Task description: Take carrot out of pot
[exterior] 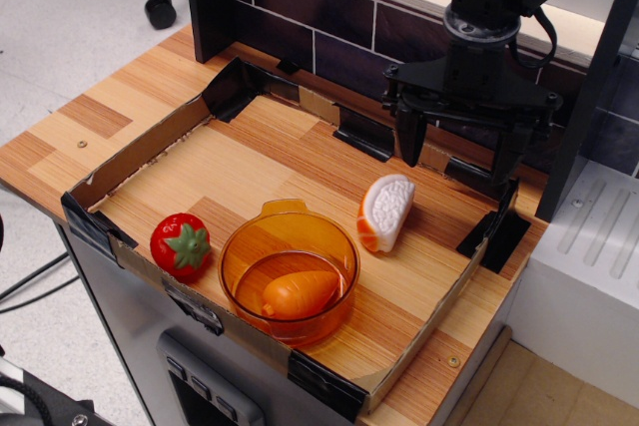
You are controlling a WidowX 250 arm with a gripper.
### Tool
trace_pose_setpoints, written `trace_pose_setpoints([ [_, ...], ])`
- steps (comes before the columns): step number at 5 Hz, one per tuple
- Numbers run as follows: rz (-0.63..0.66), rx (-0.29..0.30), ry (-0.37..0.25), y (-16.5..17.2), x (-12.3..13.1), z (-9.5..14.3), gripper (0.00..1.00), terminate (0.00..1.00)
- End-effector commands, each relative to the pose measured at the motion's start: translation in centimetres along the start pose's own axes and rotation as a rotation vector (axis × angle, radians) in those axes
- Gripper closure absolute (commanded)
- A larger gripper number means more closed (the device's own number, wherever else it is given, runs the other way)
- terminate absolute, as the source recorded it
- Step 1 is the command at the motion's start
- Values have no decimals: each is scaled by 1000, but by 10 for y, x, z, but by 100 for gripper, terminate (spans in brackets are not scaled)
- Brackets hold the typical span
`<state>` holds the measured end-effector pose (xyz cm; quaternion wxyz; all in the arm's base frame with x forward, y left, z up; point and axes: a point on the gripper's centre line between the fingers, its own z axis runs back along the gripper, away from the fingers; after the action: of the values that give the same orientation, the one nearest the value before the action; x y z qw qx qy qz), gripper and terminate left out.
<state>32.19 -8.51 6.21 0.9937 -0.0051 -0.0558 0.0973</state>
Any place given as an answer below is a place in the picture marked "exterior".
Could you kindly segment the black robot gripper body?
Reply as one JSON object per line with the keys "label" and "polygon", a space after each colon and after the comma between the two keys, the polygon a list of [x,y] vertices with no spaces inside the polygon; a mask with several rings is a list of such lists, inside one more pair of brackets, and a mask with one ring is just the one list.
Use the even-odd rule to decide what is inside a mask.
{"label": "black robot gripper body", "polygon": [[505,132],[521,127],[546,136],[563,98],[507,66],[508,56],[524,68],[529,66],[517,49],[520,18],[488,28],[448,7],[443,26],[449,40],[444,57],[391,64],[384,71],[387,89],[382,107],[397,125],[437,119]]}

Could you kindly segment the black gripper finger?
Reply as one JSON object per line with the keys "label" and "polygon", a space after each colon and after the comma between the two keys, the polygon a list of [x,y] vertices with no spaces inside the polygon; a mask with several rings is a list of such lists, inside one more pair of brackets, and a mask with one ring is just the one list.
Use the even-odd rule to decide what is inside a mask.
{"label": "black gripper finger", "polygon": [[514,129],[498,134],[490,173],[490,186],[494,190],[501,190],[509,182],[521,163],[532,137],[531,129]]}
{"label": "black gripper finger", "polygon": [[427,130],[426,116],[408,106],[400,105],[395,116],[395,131],[403,161],[410,167],[418,163]]}

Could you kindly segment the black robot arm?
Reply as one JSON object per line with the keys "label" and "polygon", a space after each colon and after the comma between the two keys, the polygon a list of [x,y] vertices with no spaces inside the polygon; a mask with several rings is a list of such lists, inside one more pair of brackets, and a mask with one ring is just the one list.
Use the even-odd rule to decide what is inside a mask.
{"label": "black robot arm", "polygon": [[498,135],[490,169],[453,158],[445,172],[495,199],[509,190],[528,146],[549,137],[552,116],[563,104],[559,94],[521,78],[505,63],[512,58],[534,70],[553,60],[549,51],[526,61],[517,47],[524,17],[535,18],[550,42],[557,41],[542,9],[546,1],[451,0],[443,16],[446,55],[386,68],[383,106],[395,118],[400,155],[409,166],[418,163],[429,123],[484,128]]}

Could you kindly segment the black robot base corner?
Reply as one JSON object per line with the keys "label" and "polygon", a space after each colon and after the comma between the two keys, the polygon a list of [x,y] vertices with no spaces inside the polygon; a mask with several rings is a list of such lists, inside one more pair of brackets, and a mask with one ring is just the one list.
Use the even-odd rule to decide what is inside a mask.
{"label": "black robot base corner", "polygon": [[110,425],[91,400],[74,400],[4,358],[1,349],[2,425]]}

